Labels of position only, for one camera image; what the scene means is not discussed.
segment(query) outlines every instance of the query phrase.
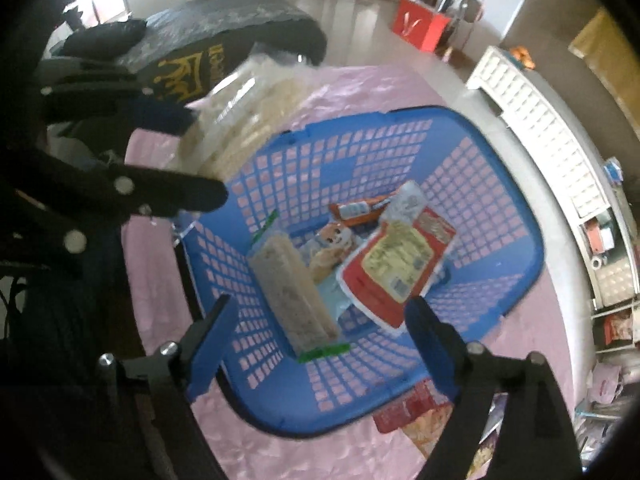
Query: pink bag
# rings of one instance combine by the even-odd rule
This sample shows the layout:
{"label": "pink bag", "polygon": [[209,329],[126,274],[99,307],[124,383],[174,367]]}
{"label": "pink bag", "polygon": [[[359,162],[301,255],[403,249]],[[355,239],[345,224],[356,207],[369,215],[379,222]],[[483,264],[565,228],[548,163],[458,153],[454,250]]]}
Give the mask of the pink bag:
{"label": "pink bag", "polygon": [[587,398],[600,404],[611,404],[622,391],[621,366],[597,363],[593,369],[593,381]]}

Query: laundry basket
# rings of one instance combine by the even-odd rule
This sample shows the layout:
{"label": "laundry basket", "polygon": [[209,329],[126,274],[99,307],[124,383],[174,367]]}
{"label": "laundry basket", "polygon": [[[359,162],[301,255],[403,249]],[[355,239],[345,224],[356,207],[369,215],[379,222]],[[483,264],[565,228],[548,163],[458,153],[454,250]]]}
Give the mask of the laundry basket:
{"label": "laundry basket", "polygon": [[408,334],[388,334],[353,306],[339,319],[351,351],[299,364],[246,259],[252,233],[275,208],[299,246],[326,224],[330,202],[389,193],[409,179],[458,230],[426,298],[465,340],[480,339],[537,279],[543,243],[501,161],[452,110],[362,114],[287,132],[229,183],[223,208],[195,222],[181,218],[193,225],[184,246],[202,308],[221,294],[238,301],[239,325],[223,359],[226,394],[261,430],[322,434],[428,376]]}

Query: orange toy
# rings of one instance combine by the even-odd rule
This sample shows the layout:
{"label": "orange toy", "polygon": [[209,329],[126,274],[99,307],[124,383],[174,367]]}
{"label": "orange toy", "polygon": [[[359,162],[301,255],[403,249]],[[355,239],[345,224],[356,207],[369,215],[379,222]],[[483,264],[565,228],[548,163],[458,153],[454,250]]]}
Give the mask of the orange toy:
{"label": "orange toy", "polygon": [[536,67],[536,64],[531,59],[531,54],[529,51],[523,46],[514,46],[509,49],[509,53],[521,62],[526,68],[533,70]]}

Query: yellow cloth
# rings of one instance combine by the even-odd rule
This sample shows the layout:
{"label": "yellow cloth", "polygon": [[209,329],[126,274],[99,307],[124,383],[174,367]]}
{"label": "yellow cloth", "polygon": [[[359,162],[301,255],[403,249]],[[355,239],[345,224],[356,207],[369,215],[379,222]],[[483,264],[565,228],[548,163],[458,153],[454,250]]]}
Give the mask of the yellow cloth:
{"label": "yellow cloth", "polygon": [[640,60],[605,9],[587,23],[569,50],[585,60],[640,138]]}

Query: red food package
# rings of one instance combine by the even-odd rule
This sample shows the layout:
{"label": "red food package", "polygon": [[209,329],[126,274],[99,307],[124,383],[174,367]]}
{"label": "red food package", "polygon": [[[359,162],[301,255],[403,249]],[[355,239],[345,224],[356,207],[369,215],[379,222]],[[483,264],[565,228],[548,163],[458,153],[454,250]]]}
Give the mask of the red food package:
{"label": "red food package", "polygon": [[404,332],[404,306],[426,292],[456,231],[427,207],[420,187],[402,184],[380,227],[338,269],[353,304],[381,327]]}
{"label": "red food package", "polygon": [[436,390],[433,381],[424,379],[407,394],[376,412],[373,421],[380,433],[391,433],[410,424],[429,410],[448,403],[449,399]]}

